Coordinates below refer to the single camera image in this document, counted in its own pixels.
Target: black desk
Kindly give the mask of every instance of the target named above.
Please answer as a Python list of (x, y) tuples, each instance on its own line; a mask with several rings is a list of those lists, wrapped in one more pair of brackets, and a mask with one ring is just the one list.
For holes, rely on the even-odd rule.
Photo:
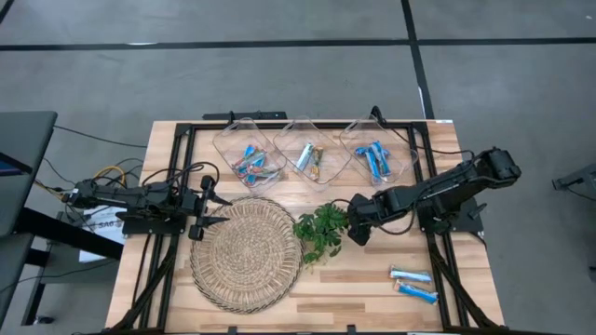
[[(25, 263), (46, 266), (49, 253), (31, 248), (34, 237), (120, 259), (122, 245), (94, 233), (24, 208), (56, 122), (55, 112), (0, 113), (0, 153), (28, 165), (32, 174), (0, 177), (0, 326), (4, 322)], [(44, 284), (37, 281), (23, 318), (33, 323)]]

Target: woven placemat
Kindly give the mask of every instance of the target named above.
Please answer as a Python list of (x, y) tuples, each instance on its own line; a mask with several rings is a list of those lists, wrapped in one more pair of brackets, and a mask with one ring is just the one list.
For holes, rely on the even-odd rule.
[(262, 311), (283, 298), (295, 283), (304, 252), (292, 232), (294, 220), (278, 203), (243, 197), (211, 215), (229, 218), (193, 242), (191, 268), (203, 295), (238, 314)]

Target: concrete floor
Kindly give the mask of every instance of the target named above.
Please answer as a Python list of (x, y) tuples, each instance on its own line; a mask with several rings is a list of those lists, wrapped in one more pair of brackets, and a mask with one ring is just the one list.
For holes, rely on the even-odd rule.
[[(596, 36), (589, 0), (411, 3), (419, 38)], [(403, 22), (393, 0), (16, 0), (0, 44), (403, 38)], [(463, 148), (508, 149), (523, 172), (515, 187), (479, 196), (507, 324), (593, 333), (596, 207), (550, 180), (596, 159), (596, 45), (421, 50), (436, 117), (455, 121)], [(408, 47), (2, 52), (0, 74), (0, 110), (54, 110), (60, 125), (134, 143), (147, 141), (154, 120), (230, 110), (348, 118), (377, 104), (387, 117), (422, 117)], [(46, 158), (80, 180), (143, 155), (57, 130)], [(61, 185), (46, 165), (38, 178)], [(61, 209), (37, 189), (28, 205)], [(21, 328), (31, 284), (19, 285), (1, 334), (103, 327), (113, 281), (49, 286), (40, 312), (57, 322)]]

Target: green leaves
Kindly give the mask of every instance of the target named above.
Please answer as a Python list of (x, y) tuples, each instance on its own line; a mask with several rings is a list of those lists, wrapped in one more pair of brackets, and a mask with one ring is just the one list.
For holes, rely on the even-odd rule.
[(294, 224), (294, 234), (314, 247), (305, 254), (306, 264), (314, 263), (325, 255), (327, 247), (336, 247), (329, 252), (335, 257), (342, 249), (342, 237), (337, 233), (347, 229), (348, 220), (345, 211), (336, 205), (325, 204), (315, 209), (315, 214), (303, 214)]

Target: wooden tabletop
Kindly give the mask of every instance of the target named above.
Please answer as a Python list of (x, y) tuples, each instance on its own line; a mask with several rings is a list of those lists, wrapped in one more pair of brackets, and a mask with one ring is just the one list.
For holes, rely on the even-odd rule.
[[(433, 149), (459, 150), (453, 123), (436, 121), (427, 121), (427, 123)], [(175, 127), (174, 121), (154, 123), (142, 168), (142, 179), (154, 171), (168, 167)], [(249, 191), (211, 144), (213, 136), (218, 132), (219, 130), (198, 131), (192, 161), (210, 161), (217, 165), (222, 177), (216, 192), (222, 198), (232, 200), (249, 194)], [(341, 130), (324, 130), (324, 132), (339, 144)], [(277, 130), (267, 130), (264, 133), (273, 139)], [(420, 151), (419, 154), (425, 178), (427, 178), (424, 152)], [(453, 168), (462, 159), (459, 154), (434, 154), (434, 158), (439, 173)], [(178, 162), (179, 168), (182, 162), (183, 150)], [(189, 179), (191, 188), (199, 188), (203, 173), (212, 173), (212, 170), (207, 167), (204, 171), (192, 174)], [(404, 173), (399, 180), (399, 184), (414, 183), (412, 171)], [(262, 196), (280, 203), (297, 218), (300, 214), (312, 212), (317, 206), (335, 198), (349, 199), (354, 193), (371, 195), (374, 192), (367, 180), (348, 167), (324, 192), (314, 193), (293, 172), (288, 171), (285, 181), (279, 182)], [(385, 227), (398, 230), (405, 227), (409, 220), (410, 216), (407, 216), (386, 224)], [(124, 246), (106, 327), (114, 325), (130, 308), (145, 237), (146, 235), (132, 236)], [(462, 284), (494, 322), (503, 324), (503, 316), (484, 246), (470, 234), (455, 233), (452, 234), (452, 239)], [(342, 252), (337, 257), (315, 265), (312, 271), (303, 271), (289, 296), (276, 305), (254, 315), (234, 315), (212, 305), (195, 287), (189, 261), (191, 241), (186, 234), (183, 234), (175, 264), (166, 331), (224, 332), (229, 326), (237, 326), (238, 331), (247, 332), (345, 331), (346, 325), (349, 324), (356, 325), (359, 331), (441, 329), (439, 308), (436, 305), (399, 295), (393, 290), (392, 280), (387, 278), (390, 264), (396, 264), (404, 269), (430, 272), (427, 241), (418, 229), (417, 223), (408, 234), (401, 236), (388, 235), (373, 229), (371, 240), (364, 248), (356, 245), (347, 236), (343, 237), (342, 245)], [(140, 291), (144, 287), (147, 276), (151, 250), (152, 248), (149, 247)], [(446, 282), (445, 288), (452, 323), (457, 324), (453, 292)], [(154, 294), (150, 326), (156, 324), (160, 298), (161, 286)]]

